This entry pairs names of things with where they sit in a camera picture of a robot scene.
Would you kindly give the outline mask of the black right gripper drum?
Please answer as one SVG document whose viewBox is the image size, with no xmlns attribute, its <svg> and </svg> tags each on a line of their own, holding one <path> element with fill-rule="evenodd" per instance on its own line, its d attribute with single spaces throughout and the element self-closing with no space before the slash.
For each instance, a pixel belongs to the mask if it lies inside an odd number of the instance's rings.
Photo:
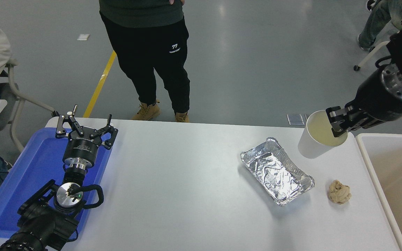
<svg viewBox="0 0 402 251">
<path fill-rule="evenodd" d="M 397 68 L 379 68 L 346 104 L 350 128 L 370 128 L 402 117 L 402 73 Z"/>
</svg>

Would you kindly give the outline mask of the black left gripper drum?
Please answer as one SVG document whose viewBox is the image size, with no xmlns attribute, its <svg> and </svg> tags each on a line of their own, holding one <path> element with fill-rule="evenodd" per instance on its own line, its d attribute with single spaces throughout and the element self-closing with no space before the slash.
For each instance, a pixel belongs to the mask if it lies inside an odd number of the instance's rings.
<svg viewBox="0 0 402 251">
<path fill-rule="evenodd" d="M 68 135 L 68 143 L 62 161 L 64 163 L 71 163 L 72 159 L 80 158 L 88 163 L 94 163 L 101 144 L 102 138 L 100 136 L 90 139 Z"/>
</svg>

